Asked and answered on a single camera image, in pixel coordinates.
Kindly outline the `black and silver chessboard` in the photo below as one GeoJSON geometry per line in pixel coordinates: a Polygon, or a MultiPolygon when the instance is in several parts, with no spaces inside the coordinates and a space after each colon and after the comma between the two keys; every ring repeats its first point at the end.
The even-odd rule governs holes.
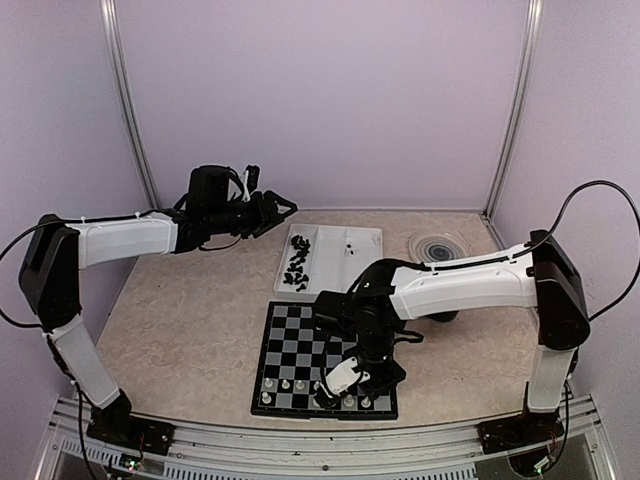
{"type": "Polygon", "coordinates": [[[289,419],[335,419],[341,421],[393,421],[398,418],[397,394],[393,389],[386,395],[371,400],[369,408],[361,401],[367,397],[360,386],[349,389],[355,404],[344,405],[344,399],[330,409],[314,405],[313,385],[321,380],[320,368],[330,370],[344,359],[344,354],[355,346],[351,340],[339,337],[331,339],[328,353],[323,354],[325,336],[315,329],[312,308],[309,303],[271,301],[269,303],[264,333],[255,377],[250,412],[254,416],[289,419]],[[273,381],[266,388],[264,380],[273,381]],[[281,382],[287,379],[289,389],[281,382]],[[297,380],[305,383],[297,390],[297,380]],[[271,403],[262,402],[262,393],[271,395],[271,403]]]}

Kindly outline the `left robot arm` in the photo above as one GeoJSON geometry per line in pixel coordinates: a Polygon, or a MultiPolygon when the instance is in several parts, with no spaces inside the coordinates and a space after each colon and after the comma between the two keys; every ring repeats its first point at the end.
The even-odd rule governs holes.
{"type": "Polygon", "coordinates": [[[102,360],[86,323],[84,300],[92,271],[135,264],[141,257],[205,251],[215,236],[259,238],[297,212],[297,204],[259,187],[260,169],[203,165],[187,191],[168,208],[120,216],[65,219],[42,216],[18,273],[18,285],[52,355],[93,409],[95,424],[121,445],[140,424],[131,402],[102,360]]]}

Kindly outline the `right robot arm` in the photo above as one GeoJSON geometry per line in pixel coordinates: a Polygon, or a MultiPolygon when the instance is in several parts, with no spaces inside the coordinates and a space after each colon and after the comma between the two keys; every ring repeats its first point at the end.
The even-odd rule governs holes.
{"type": "Polygon", "coordinates": [[[320,292],[312,305],[316,329],[353,336],[356,346],[337,366],[321,371],[315,402],[331,408],[354,385],[375,399],[402,382],[406,373],[393,358],[394,348],[423,340],[407,330],[407,322],[494,307],[533,308],[538,314],[523,412],[511,423],[518,442],[535,442],[557,420],[572,361],[590,335],[581,276],[546,230],[534,230],[529,242],[494,254],[430,263],[384,258],[346,292],[320,292]]]}

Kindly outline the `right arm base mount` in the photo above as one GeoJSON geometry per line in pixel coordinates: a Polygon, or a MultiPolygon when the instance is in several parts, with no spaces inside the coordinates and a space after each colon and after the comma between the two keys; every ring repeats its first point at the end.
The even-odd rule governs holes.
{"type": "Polygon", "coordinates": [[[561,437],[564,426],[559,421],[535,423],[517,418],[482,422],[477,426],[485,455],[518,449],[561,437]]]}

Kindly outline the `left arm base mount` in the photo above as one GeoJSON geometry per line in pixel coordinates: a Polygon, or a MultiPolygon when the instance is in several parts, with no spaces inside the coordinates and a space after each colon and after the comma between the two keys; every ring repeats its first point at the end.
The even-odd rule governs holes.
{"type": "Polygon", "coordinates": [[[88,425],[89,438],[142,453],[166,456],[173,440],[175,426],[162,421],[127,417],[108,422],[96,418],[88,425]]]}

